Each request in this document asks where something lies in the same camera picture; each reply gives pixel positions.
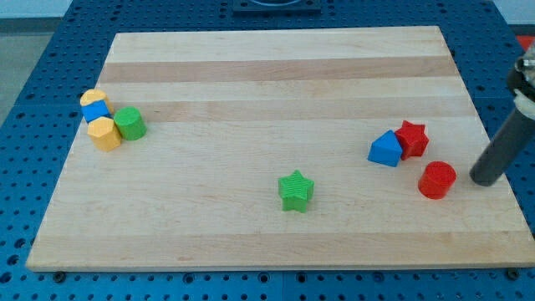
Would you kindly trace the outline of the robot arm end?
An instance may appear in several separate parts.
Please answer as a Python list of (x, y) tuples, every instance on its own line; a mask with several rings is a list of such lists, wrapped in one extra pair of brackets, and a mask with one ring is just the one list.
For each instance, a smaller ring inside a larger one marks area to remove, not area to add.
[(507, 87), (514, 94), (516, 108), (534, 120), (534, 55), (525, 53), (515, 62), (507, 76)]

